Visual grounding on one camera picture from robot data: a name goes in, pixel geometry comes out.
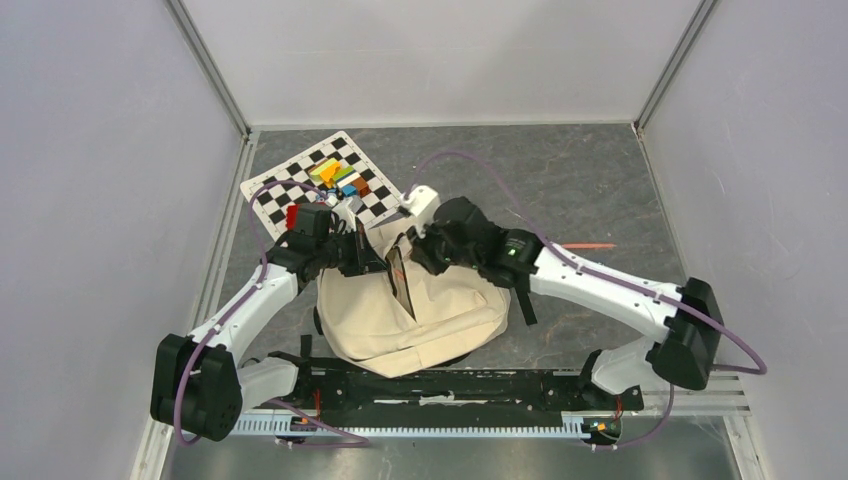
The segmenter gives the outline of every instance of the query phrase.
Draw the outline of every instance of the beige bag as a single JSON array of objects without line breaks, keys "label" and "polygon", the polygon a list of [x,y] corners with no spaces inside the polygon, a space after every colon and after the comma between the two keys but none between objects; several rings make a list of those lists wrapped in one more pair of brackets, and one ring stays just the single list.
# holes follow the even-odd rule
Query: beige bag
[{"label": "beige bag", "polygon": [[[392,222],[368,231],[368,239],[385,258],[410,226]],[[464,355],[506,330],[508,290],[469,268],[430,275],[408,259],[408,241],[400,248],[416,319],[395,300],[386,273],[345,278],[332,269],[319,277],[318,314],[336,355],[392,378]]]}]

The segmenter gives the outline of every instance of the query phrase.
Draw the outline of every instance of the white panel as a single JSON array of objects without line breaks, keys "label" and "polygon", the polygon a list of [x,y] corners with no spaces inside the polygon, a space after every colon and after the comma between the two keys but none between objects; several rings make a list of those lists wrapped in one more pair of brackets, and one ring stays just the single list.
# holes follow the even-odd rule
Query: white panel
[{"label": "white panel", "polygon": [[646,132],[687,273],[770,366],[743,382],[775,478],[848,466],[846,18],[842,0],[720,3]]},{"label": "white panel", "polygon": [[0,477],[127,478],[239,136],[163,2],[0,11]]},{"label": "white panel", "polygon": [[254,125],[632,120],[697,0],[188,0]]}]

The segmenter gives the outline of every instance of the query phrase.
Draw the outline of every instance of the checkerboard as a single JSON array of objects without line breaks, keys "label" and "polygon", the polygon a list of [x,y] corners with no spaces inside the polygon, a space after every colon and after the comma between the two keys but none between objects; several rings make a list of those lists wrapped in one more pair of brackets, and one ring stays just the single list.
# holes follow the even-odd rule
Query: checkerboard
[{"label": "checkerboard", "polygon": [[[345,132],[338,132],[271,170],[242,182],[241,193],[250,200],[262,185],[276,180],[294,180],[326,191],[328,188],[324,184],[316,184],[307,173],[325,158],[338,160],[342,168],[353,167],[368,182],[371,193],[362,198],[362,208],[356,214],[366,228],[377,225],[397,211],[400,191]],[[300,187],[277,185],[257,197],[253,211],[271,237],[277,239],[286,231],[286,206],[316,199],[317,195]]]}]

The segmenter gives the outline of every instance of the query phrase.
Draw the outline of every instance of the blue block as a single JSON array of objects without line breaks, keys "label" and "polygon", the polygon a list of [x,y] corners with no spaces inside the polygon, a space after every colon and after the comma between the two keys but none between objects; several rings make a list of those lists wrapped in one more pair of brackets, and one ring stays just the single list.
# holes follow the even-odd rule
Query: blue block
[{"label": "blue block", "polygon": [[342,187],[342,195],[345,197],[355,197],[358,193],[356,192],[356,187],[353,185],[345,185]]}]

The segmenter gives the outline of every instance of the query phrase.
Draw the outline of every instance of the gray wall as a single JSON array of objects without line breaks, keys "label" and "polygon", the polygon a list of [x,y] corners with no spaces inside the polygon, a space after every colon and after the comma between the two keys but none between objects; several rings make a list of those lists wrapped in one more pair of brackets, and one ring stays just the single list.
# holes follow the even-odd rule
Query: gray wall
[{"label": "gray wall", "polygon": [[687,273],[771,367],[745,386],[776,478],[848,467],[846,18],[842,0],[722,2],[647,128]]},{"label": "gray wall", "polygon": [[698,0],[185,0],[255,125],[626,122]]},{"label": "gray wall", "polygon": [[0,7],[0,478],[126,478],[239,138],[161,1]]}]

